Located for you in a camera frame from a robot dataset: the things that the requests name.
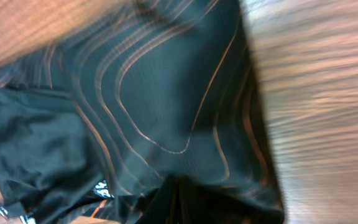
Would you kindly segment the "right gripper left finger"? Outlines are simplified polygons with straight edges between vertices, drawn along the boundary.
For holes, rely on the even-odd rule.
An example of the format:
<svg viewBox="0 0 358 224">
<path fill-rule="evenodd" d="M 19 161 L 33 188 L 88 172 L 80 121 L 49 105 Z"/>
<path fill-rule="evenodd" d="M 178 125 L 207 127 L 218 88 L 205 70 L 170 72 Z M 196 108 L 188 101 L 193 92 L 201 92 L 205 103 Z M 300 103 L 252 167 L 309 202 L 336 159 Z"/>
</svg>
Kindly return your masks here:
<svg viewBox="0 0 358 224">
<path fill-rule="evenodd" d="M 137 224 L 164 224 L 170 218 L 171 205 L 175 204 L 176 178 L 168 176 L 157 190 Z"/>
</svg>

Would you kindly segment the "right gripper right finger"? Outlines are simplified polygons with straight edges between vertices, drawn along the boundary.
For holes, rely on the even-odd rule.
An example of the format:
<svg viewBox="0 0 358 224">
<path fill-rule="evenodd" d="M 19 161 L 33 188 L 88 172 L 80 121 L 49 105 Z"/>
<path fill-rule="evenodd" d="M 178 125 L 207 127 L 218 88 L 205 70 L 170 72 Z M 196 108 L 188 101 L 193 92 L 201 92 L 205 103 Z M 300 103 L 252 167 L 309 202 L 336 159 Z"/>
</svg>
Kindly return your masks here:
<svg viewBox="0 0 358 224">
<path fill-rule="evenodd" d="M 178 179 L 178 222 L 181 224 L 222 224 L 224 218 L 218 203 L 222 194 L 199 186 L 187 177 Z"/>
</svg>

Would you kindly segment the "black cycling jersey orange lines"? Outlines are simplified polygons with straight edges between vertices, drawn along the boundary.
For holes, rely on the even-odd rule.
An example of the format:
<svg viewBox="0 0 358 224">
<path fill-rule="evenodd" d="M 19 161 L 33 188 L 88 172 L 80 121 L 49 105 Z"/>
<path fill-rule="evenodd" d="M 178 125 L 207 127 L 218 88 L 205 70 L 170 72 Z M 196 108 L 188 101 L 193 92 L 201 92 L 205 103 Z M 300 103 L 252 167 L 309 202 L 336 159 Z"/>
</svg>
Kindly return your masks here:
<svg viewBox="0 0 358 224">
<path fill-rule="evenodd" d="M 168 176 L 283 223 L 238 0 L 129 1 L 0 67 L 0 216 L 136 223 Z"/>
</svg>

